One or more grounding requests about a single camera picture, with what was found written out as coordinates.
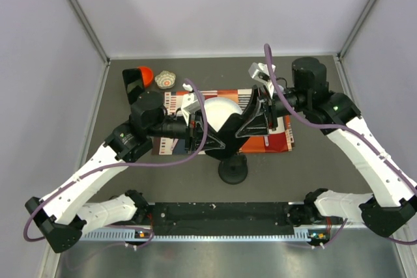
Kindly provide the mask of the black clamp phone stand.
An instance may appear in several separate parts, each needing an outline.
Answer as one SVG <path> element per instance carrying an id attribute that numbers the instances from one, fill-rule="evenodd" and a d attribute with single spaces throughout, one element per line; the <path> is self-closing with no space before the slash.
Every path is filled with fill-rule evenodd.
<path id="1" fill-rule="evenodd" d="M 218 166 L 218 175 L 226 184 L 237 185 L 242 183 L 248 175 L 247 157 L 239 154 L 221 161 Z"/>

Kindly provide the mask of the large black smartphone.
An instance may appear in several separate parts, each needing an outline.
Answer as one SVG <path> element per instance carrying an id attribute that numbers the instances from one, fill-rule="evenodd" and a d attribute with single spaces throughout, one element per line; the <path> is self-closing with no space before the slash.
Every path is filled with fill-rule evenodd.
<path id="1" fill-rule="evenodd" d="M 128 103 L 132 105 L 145 90 L 141 70 L 139 68 L 125 69 L 122 71 L 122 78 Z"/>

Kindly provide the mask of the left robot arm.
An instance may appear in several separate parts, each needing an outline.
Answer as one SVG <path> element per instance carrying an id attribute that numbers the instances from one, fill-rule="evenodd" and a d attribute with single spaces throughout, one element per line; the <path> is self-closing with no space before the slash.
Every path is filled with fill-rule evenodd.
<path id="1" fill-rule="evenodd" d="M 136 225 L 146 220 L 148 203 L 142 194 L 128 190 L 111 200 L 91 203 L 103 186 L 128 167 L 139 165 L 139 158 L 152 149 L 152 138 L 183 139 L 194 158 L 202 150 L 227 155 L 238 120 L 239 105 L 227 98 L 206 100 L 199 92 L 185 94 L 180 115 L 170 115 L 164 97 L 143 92 L 133 97 L 130 116 L 117 126 L 91 158 L 55 191 L 32 197 L 25 203 L 34 223 L 55 253 L 73 247 L 79 239 L 102 227 L 120 222 Z"/>

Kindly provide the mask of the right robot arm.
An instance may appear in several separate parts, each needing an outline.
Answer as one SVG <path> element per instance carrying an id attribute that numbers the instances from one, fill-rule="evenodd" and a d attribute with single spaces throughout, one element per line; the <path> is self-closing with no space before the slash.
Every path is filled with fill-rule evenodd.
<path id="1" fill-rule="evenodd" d="M 264 135 L 273 119 L 292 115 L 309 127 L 320 130 L 351 161 L 371 193 L 338 193 L 326 188 L 308 193 L 304 215 L 312 223 L 325 217 L 340 217 L 363 223 L 375 234 L 389 238 L 416 215 L 416 182 L 391 159 L 371 133 L 359 108 L 346 95 L 329 89 L 326 66 L 313 57 L 302 57 L 291 65 L 293 86 L 282 87 L 271 61 L 253 63 L 250 77 L 263 85 L 249 122 L 239 136 Z"/>

